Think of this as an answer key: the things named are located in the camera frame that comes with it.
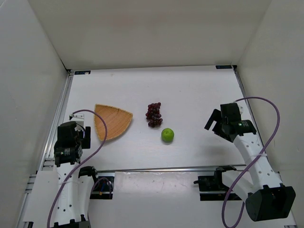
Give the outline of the green fake apple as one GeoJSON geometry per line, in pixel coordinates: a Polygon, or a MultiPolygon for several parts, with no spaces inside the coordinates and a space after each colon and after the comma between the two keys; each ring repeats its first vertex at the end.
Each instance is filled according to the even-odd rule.
{"type": "Polygon", "coordinates": [[[166,142],[170,143],[174,139],[174,131],[170,128],[165,128],[161,132],[161,139],[166,142]]]}

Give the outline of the dark red grape bunch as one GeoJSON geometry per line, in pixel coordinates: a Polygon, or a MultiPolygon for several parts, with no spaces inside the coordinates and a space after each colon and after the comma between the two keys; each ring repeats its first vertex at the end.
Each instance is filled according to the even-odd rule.
{"type": "Polygon", "coordinates": [[[145,114],[148,126],[155,128],[161,126],[163,119],[160,112],[161,102],[151,103],[147,106],[147,112],[145,114]]]}

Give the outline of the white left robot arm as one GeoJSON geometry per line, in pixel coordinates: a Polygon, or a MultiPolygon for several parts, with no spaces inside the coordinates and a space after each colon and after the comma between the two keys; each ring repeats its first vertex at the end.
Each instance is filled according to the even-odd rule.
{"type": "Polygon", "coordinates": [[[88,205],[91,189],[97,180],[93,166],[80,167],[83,149],[90,148],[91,128],[75,121],[57,128],[54,145],[58,192],[52,203],[48,228],[89,228],[88,205]]]}

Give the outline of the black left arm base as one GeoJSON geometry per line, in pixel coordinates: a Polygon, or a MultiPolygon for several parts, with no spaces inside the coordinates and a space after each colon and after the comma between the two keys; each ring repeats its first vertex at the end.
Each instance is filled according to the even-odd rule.
{"type": "Polygon", "coordinates": [[[91,200],[112,200],[114,195],[114,176],[99,176],[91,192],[91,200]]]}

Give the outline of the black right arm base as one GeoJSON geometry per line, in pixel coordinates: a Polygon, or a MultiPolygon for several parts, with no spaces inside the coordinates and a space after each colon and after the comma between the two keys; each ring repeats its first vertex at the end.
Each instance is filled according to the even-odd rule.
{"type": "Polygon", "coordinates": [[[236,170],[233,166],[220,166],[212,175],[198,176],[194,184],[199,186],[200,201],[223,201],[229,187],[223,184],[222,173],[236,170]]]}

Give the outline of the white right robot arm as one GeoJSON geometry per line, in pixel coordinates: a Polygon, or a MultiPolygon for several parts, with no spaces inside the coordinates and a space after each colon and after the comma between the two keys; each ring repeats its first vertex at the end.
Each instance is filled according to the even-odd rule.
{"type": "Polygon", "coordinates": [[[253,123],[241,119],[241,107],[236,103],[222,104],[207,121],[205,129],[209,128],[236,146],[251,177],[248,181],[236,168],[222,166],[214,172],[215,183],[241,198],[253,221],[287,218],[295,190],[285,186],[272,169],[253,123]]]}

